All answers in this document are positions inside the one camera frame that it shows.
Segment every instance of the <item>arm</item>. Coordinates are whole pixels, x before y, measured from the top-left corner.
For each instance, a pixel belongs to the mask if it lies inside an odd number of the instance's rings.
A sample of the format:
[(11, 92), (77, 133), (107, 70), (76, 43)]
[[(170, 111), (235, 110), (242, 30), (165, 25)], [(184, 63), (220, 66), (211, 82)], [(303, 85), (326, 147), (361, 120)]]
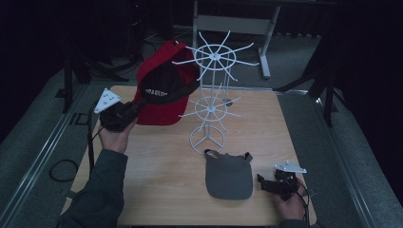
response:
[(124, 178), (128, 134), (134, 123), (123, 132), (100, 132), (103, 150), (83, 190), (60, 218), (61, 227), (116, 227), (124, 208)]

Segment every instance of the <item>white wire hat rack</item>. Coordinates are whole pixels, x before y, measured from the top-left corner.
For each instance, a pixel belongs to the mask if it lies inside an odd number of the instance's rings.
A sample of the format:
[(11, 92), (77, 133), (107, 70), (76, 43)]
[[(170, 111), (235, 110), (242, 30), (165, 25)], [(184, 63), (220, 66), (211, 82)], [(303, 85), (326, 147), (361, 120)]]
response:
[[(219, 123), (222, 130), (227, 132), (228, 130), (225, 128), (221, 120), (226, 115), (242, 117), (241, 115), (228, 111), (228, 106), (240, 99), (240, 97), (238, 97), (232, 101), (227, 97), (229, 81), (238, 80), (231, 74), (231, 67), (234, 64), (243, 64), (248, 66), (257, 66), (259, 64), (251, 64), (237, 60), (236, 52), (251, 47), (253, 43), (249, 46), (233, 50), (225, 45), (230, 33), (231, 31), (228, 31), (221, 44), (210, 45), (199, 32), (201, 39), (204, 41), (204, 46), (199, 48), (186, 47), (193, 50), (194, 59), (183, 62), (173, 62), (175, 65), (196, 63), (201, 67), (201, 75), (198, 78), (198, 81), (201, 82), (199, 88), (200, 97), (196, 102), (190, 101), (195, 105), (195, 110), (194, 112), (181, 115), (181, 117), (186, 117), (196, 114), (200, 119), (202, 119), (201, 125), (195, 128), (190, 134), (190, 144), (192, 148), (200, 154), (204, 154), (204, 149), (221, 151), (224, 148), (224, 133), (220, 128), (212, 125), (212, 123)], [(203, 77), (207, 71), (212, 71), (211, 85), (205, 85), (203, 83)], [(216, 79), (219, 77), (219, 71), (223, 72), (223, 77), (219, 82), (220, 85), (216, 85)]]

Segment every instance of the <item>gray mat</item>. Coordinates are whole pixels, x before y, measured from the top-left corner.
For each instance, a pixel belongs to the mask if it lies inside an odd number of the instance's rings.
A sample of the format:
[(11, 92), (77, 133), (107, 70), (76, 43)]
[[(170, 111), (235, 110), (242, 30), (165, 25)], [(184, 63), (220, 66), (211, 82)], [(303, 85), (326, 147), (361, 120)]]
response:
[[(151, 41), (156, 46), (160, 42)], [(318, 38), (310, 37), (292, 39), (287, 36), (275, 36), (268, 55), (272, 79), (262, 79), (258, 66), (236, 66), (232, 72), (239, 80), (232, 82), (231, 86), (271, 88), (288, 84), (301, 75), (318, 41)], [(145, 45), (144, 57), (152, 51), (152, 46)], [(257, 61), (256, 50), (245, 51), (240, 59)], [(86, 121), (89, 107), (99, 98), (104, 87), (136, 85), (136, 70), (137, 68), (131, 68), (121, 73), (123, 77), (130, 79), (128, 83), (111, 82), (102, 76), (94, 76), (91, 85), (74, 84), (76, 94), (80, 95), (77, 95), (74, 107), (66, 114), (61, 113), (63, 100), (54, 98), (57, 90), (63, 87), (63, 73), (55, 75), (49, 81), (21, 122), (0, 145), (0, 208), (3, 210), (29, 166), (43, 150), (54, 126), (60, 120), (66, 122), (60, 139), (48, 155), (46, 165), (21, 208), (17, 208), (18, 213), (12, 227), (43, 228), (56, 225), (71, 182), (52, 180), (48, 175), (49, 169), (60, 160), (70, 159), (77, 163), (81, 161), (86, 150), (86, 126), (82, 123)], [(310, 83), (296, 89), (307, 89)], [(328, 139), (329, 129), (321, 119), (320, 111), (317, 112), (316, 103), (307, 96), (296, 94), (279, 95), (278, 98), (300, 164), (309, 170), (304, 177), (308, 185), (317, 191), (317, 195), (312, 198), (319, 221), (317, 227), (320, 227), (319, 224), (324, 227), (364, 227), (362, 217), (352, 200), (351, 189), (346, 184), (337, 161), (338, 156)], [(349, 165), (353, 168), (352, 175), (356, 176), (355, 180), (359, 180), (362, 190), (365, 190), (364, 197), (371, 199), (368, 206), (373, 211), (375, 227), (401, 227), (401, 206), (395, 204), (393, 193), (382, 173), (376, 168), (371, 149), (349, 111), (343, 109), (340, 104), (336, 104), (336, 107), (339, 112), (333, 113), (335, 126), (331, 131), (337, 132), (339, 147), (346, 151)], [(74, 169), (68, 164), (58, 166), (56, 171), (61, 178), (74, 175)]]

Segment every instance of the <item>cap brim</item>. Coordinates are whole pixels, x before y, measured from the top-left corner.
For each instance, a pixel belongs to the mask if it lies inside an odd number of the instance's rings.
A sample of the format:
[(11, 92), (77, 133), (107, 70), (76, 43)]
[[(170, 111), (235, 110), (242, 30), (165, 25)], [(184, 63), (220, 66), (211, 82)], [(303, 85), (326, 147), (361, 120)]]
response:
[(177, 123), (186, 110), (189, 97), (184, 97), (171, 104), (146, 104), (139, 112), (136, 124), (171, 125)]
[(237, 170), (223, 169), (221, 165), (208, 163), (205, 184), (208, 193), (223, 200), (246, 200), (252, 196), (253, 180), (249, 164)]

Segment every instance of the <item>hand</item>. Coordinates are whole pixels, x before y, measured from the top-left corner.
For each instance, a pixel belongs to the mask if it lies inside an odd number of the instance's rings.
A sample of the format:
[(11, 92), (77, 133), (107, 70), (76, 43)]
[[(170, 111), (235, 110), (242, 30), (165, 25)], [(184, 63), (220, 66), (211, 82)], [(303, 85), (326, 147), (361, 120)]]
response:
[(100, 126), (100, 138), (103, 149), (113, 150), (118, 153), (124, 154), (127, 149), (128, 135), (135, 125), (136, 120), (129, 124), (121, 132), (109, 131), (106, 128)]
[[(298, 179), (299, 189), (298, 192), (302, 195), (304, 187), (302, 186), (302, 181)], [(281, 199), (279, 195), (273, 195), (273, 200), (279, 210), (282, 219), (298, 219), (303, 220), (305, 215), (305, 208), (301, 198), (294, 194), (287, 201)]]

